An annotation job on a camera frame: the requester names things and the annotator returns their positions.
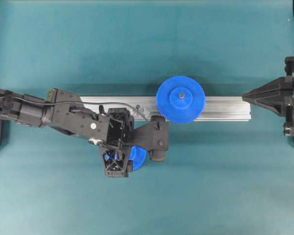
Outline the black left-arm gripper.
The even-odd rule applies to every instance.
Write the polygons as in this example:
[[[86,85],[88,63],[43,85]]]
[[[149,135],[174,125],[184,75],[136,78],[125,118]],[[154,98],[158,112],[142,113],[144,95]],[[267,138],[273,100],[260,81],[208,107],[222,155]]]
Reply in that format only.
[[[108,130],[113,137],[125,137],[134,129],[134,117],[126,108],[109,108],[107,117],[87,109],[80,96],[60,89],[50,90],[42,103],[42,123],[68,136],[106,142]],[[100,146],[99,152],[106,177],[127,178],[133,171],[131,147]]]

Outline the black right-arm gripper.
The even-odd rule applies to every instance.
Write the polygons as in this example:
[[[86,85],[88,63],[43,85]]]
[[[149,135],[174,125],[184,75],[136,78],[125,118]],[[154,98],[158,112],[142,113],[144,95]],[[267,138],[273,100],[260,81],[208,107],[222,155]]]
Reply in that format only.
[[[256,98],[261,95],[269,95],[280,92],[290,92],[294,90],[294,56],[286,57],[285,60],[286,76],[277,78],[263,86],[260,86],[242,95],[243,101],[269,110],[277,115],[286,115],[287,109],[292,108],[294,102],[291,97],[264,97]]]

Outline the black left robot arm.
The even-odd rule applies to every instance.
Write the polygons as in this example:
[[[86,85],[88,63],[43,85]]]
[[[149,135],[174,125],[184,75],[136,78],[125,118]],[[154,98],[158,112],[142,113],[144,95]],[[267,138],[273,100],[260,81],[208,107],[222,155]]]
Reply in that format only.
[[[99,105],[94,112],[80,96],[59,89],[49,91],[47,99],[0,89],[0,119],[29,127],[48,126],[87,140],[98,146],[107,177],[128,177],[133,171],[126,135],[134,128],[134,118],[126,108],[106,111]]]

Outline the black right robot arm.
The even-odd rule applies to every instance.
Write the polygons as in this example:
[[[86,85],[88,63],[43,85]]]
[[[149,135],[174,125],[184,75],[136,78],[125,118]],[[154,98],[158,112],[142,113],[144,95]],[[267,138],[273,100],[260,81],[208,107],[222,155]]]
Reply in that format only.
[[[242,95],[242,100],[285,118],[283,134],[294,141],[294,57],[285,58],[285,72],[286,76]]]

